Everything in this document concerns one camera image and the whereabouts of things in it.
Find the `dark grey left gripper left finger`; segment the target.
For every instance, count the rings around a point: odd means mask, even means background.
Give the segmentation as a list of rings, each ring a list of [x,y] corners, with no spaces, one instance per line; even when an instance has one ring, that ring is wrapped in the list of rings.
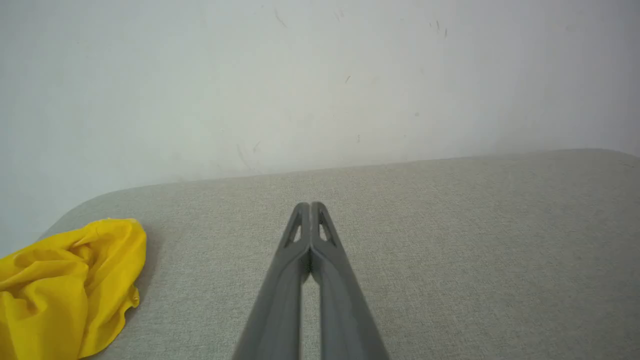
[[[233,353],[234,360],[301,358],[302,285],[309,276],[310,204],[295,205]]]

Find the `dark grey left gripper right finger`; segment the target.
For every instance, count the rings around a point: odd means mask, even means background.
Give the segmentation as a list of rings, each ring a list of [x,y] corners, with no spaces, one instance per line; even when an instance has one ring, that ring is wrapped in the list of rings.
[[[388,360],[389,353],[324,203],[311,203],[310,225],[311,275],[320,287],[321,358]]]

